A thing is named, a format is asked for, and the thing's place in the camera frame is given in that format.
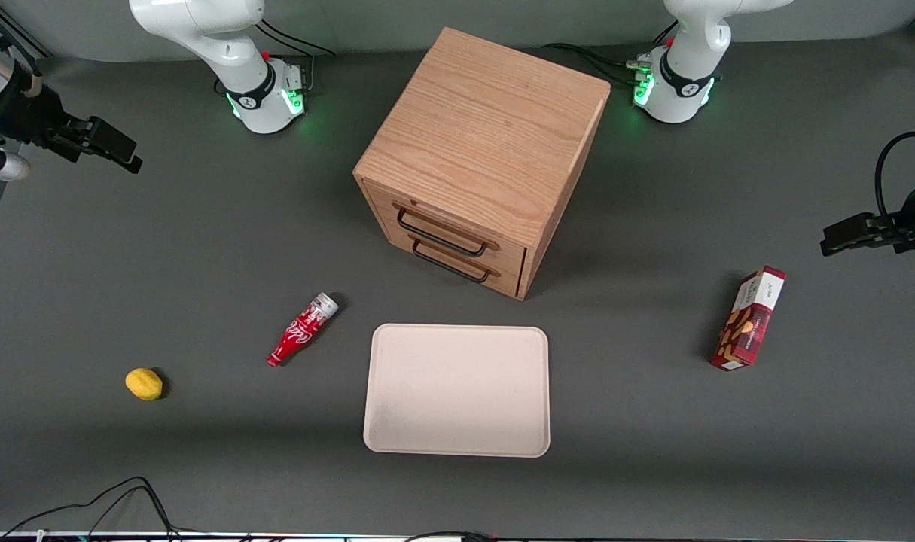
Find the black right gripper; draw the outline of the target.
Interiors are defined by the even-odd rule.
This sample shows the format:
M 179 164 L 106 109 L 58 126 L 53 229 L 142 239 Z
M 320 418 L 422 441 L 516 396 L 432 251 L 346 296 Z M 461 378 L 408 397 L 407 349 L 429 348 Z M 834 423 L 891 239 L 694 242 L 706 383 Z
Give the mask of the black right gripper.
M 14 88 L 4 110 L 4 137 L 49 150 L 71 162 L 82 154 L 113 162 L 130 174 L 138 174 L 143 161 L 135 154 L 136 143 L 100 117 L 88 119 L 88 145 L 85 134 L 76 130 L 77 117 L 64 111 L 60 96 L 47 86 L 37 96 L 28 97 L 31 77 L 16 75 Z

